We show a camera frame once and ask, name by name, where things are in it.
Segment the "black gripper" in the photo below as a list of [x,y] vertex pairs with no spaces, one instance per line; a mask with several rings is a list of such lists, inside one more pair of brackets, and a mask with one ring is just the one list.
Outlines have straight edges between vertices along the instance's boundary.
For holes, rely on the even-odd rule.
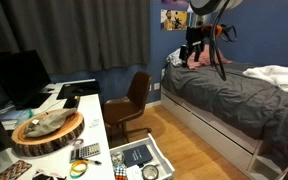
[[[214,26],[211,24],[202,25],[198,28],[188,27],[186,31],[186,41],[189,47],[196,46],[194,62],[199,61],[200,54],[204,51],[204,39],[211,36],[211,30]],[[215,36],[219,37],[223,32],[223,28],[217,25],[215,28]],[[182,62],[182,67],[187,67],[187,46],[181,45],[179,58]]]

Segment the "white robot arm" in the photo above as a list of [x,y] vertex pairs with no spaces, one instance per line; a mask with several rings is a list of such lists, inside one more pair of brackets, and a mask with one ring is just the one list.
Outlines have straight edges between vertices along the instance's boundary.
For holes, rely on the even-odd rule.
[[189,69],[202,66],[223,67],[229,60],[223,59],[217,47],[216,39],[222,34],[224,41],[230,39],[230,30],[236,32],[233,25],[220,25],[219,20],[225,10],[237,7],[243,0],[188,0],[186,44],[180,48],[179,58]]

